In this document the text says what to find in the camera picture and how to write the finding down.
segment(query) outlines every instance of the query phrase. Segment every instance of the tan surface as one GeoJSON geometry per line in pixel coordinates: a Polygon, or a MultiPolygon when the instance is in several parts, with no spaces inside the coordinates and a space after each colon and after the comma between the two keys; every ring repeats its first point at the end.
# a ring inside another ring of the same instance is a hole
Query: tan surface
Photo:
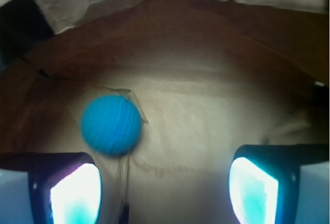
{"type": "MultiPolygon", "coordinates": [[[[100,223],[114,221],[122,201],[131,223],[235,223],[227,185],[233,154],[262,143],[295,109],[308,111],[314,79],[297,67],[328,77],[320,67],[328,64],[326,18],[149,0],[57,35],[25,55],[34,67],[17,61],[0,77],[0,148],[89,152],[104,180],[100,223]],[[314,33],[319,43],[309,45],[314,33]],[[318,63],[309,64],[308,53],[318,63]],[[51,77],[36,76],[36,68],[51,77]],[[80,134],[84,109],[108,94],[105,86],[133,90],[148,120],[138,147],[123,158],[98,155],[80,134]]],[[[311,121],[302,120],[304,136],[286,143],[315,142],[311,121]]]]}

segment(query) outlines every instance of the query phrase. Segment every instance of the black plastic frame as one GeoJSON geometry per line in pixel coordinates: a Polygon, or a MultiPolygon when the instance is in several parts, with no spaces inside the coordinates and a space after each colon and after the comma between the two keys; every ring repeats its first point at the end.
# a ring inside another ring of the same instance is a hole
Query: black plastic frame
{"type": "Polygon", "coordinates": [[[245,157],[278,180],[275,223],[294,223],[298,205],[300,167],[329,161],[329,145],[243,145],[234,159],[245,157]]]}
{"type": "Polygon", "coordinates": [[[87,153],[0,154],[0,168],[26,171],[35,224],[53,223],[50,190],[82,164],[94,164],[87,153]]]}

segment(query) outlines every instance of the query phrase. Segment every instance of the ball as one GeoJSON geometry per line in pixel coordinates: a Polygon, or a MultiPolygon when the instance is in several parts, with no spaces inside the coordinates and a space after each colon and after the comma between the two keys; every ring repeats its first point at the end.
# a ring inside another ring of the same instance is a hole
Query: ball
{"type": "Polygon", "coordinates": [[[86,143],[107,155],[122,155],[137,143],[141,116],[124,96],[108,95],[94,100],[85,110],[81,132],[86,143]]]}

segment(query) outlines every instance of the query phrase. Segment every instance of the brown cardboard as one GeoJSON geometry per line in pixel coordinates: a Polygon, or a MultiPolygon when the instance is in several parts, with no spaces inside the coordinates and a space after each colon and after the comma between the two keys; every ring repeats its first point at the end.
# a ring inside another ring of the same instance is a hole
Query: brown cardboard
{"type": "MultiPolygon", "coordinates": [[[[1,149],[90,153],[104,183],[99,223],[116,220],[124,201],[130,223],[234,223],[233,154],[270,134],[283,143],[292,129],[272,131],[311,111],[314,81],[328,84],[327,19],[231,1],[147,0],[67,31],[24,56],[33,66],[17,61],[0,76],[1,149]],[[80,133],[84,109],[109,88],[134,91],[148,120],[122,158],[92,151],[80,133]]],[[[284,143],[328,142],[310,139],[313,120],[302,117],[284,143]]]]}

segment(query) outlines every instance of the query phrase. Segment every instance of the blue ball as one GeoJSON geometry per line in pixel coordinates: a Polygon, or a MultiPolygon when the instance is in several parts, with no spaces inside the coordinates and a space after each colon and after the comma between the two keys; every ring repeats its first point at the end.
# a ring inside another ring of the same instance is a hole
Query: blue ball
{"type": "Polygon", "coordinates": [[[94,100],[82,117],[81,132],[87,144],[108,155],[128,152],[137,143],[141,133],[140,113],[122,95],[94,100]]]}

